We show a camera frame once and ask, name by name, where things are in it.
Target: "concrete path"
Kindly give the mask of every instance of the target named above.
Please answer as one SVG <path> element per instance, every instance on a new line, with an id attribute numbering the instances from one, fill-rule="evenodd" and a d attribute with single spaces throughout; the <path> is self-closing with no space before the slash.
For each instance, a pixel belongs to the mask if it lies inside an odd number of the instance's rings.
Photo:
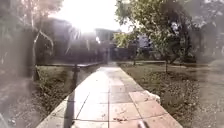
<path id="1" fill-rule="evenodd" d="M 115 63 L 99 68 L 84 80 L 37 128 L 182 128 Z"/>

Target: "stone tile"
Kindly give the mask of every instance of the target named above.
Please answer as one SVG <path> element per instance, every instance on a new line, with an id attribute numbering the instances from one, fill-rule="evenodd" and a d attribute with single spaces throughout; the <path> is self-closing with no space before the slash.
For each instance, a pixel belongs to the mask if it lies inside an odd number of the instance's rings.
<path id="1" fill-rule="evenodd" d="M 131 97 L 128 93 L 109 93 L 109 102 L 113 103 L 132 103 Z"/>
<path id="2" fill-rule="evenodd" d="M 139 121 L 141 120 L 109 122 L 109 128 L 138 128 Z"/>
<path id="3" fill-rule="evenodd" d="M 108 128 L 108 122 L 75 120 L 71 128 Z"/>
<path id="4" fill-rule="evenodd" d="M 76 102 L 85 102 L 89 92 L 82 91 L 73 91 L 69 96 L 67 96 L 65 101 L 76 101 Z"/>
<path id="5" fill-rule="evenodd" d="M 150 128 L 183 128 L 172 116 L 165 114 L 162 116 L 143 119 Z"/>
<path id="6" fill-rule="evenodd" d="M 110 86 L 110 92 L 116 93 L 116 92 L 125 92 L 124 86 Z"/>
<path id="7" fill-rule="evenodd" d="M 125 85 L 126 92 L 137 92 L 144 91 L 144 89 L 139 85 Z"/>
<path id="8" fill-rule="evenodd" d="M 108 122 L 70 120 L 48 116 L 37 128 L 108 128 Z"/>
<path id="9" fill-rule="evenodd" d="M 124 83 L 118 78 L 112 78 L 109 80 L 110 86 L 123 86 Z"/>
<path id="10" fill-rule="evenodd" d="M 90 93 L 86 103 L 108 103 L 108 93 Z"/>
<path id="11" fill-rule="evenodd" d="M 149 93 L 148 91 L 129 92 L 129 95 L 133 100 L 133 102 L 144 102 L 155 100 L 158 103 L 160 103 L 160 97 L 152 93 Z"/>
<path id="12" fill-rule="evenodd" d="M 108 121 L 108 104 L 86 103 L 77 119 L 88 121 Z"/>
<path id="13" fill-rule="evenodd" d="M 84 103 L 63 101 L 50 115 L 61 118 L 76 119 L 83 104 Z"/>
<path id="14" fill-rule="evenodd" d="M 110 104 L 110 121 L 140 119 L 140 115 L 133 103 Z"/>
<path id="15" fill-rule="evenodd" d="M 109 87 L 108 86 L 95 86 L 94 88 L 91 89 L 91 93 L 97 93 L 97 92 L 109 92 Z"/>
<path id="16" fill-rule="evenodd" d="M 136 107 L 143 118 L 163 115 L 166 110 L 160 106 L 156 101 L 146 101 L 135 103 Z"/>

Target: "sunlight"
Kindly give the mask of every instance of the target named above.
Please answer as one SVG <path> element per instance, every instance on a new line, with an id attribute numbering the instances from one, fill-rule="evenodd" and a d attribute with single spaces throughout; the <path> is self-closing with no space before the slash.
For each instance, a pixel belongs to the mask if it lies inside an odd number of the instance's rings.
<path id="1" fill-rule="evenodd" d="M 52 17 L 69 21 L 83 33 L 95 28 L 117 30 L 120 25 L 115 21 L 115 4 L 116 0 L 65 0 Z"/>

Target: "tree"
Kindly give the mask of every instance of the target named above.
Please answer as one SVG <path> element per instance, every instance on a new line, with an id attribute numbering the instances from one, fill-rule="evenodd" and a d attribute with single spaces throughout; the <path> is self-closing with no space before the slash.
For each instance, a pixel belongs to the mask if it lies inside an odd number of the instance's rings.
<path id="1" fill-rule="evenodd" d="M 22 51 L 29 51 L 27 54 L 27 58 L 32 59 L 32 69 L 34 71 L 34 67 L 36 65 L 36 42 L 40 36 L 44 37 L 46 40 L 49 41 L 51 45 L 53 45 L 52 39 L 42 32 L 42 21 L 45 19 L 49 13 L 57 11 L 60 9 L 62 0 L 11 0 L 11 1 L 1 1 L 1 23 L 3 24 L 1 31 L 4 32 L 3 36 L 8 35 L 11 38 L 11 42 L 14 43 L 16 48 L 25 46 Z M 26 38 L 27 40 L 23 41 L 16 41 L 18 38 L 20 40 L 22 38 Z M 19 43 L 28 42 L 28 44 L 19 45 Z"/>
<path id="2" fill-rule="evenodd" d="M 188 55 L 190 39 L 187 28 L 192 25 L 191 17 L 178 1 L 131 0 L 128 5 L 118 1 L 116 15 L 121 24 L 131 21 L 147 34 L 163 56 L 174 54 L 171 62 L 180 57 L 181 52 L 184 57 Z"/>

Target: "tree trunk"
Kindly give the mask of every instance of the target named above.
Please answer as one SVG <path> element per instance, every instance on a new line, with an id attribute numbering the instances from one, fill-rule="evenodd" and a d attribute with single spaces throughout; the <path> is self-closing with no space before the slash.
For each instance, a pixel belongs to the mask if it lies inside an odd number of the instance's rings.
<path id="1" fill-rule="evenodd" d="M 36 67 L 36 44 L 37 44 L 39 35 L 40 35 L 40 32 L 38 32 L 35 40 L 33 41 L 33 46 L 32 46 L 32 80 L 33 81 L 37 81 L 40 78 L 37 71 L 37 67 Z"/>

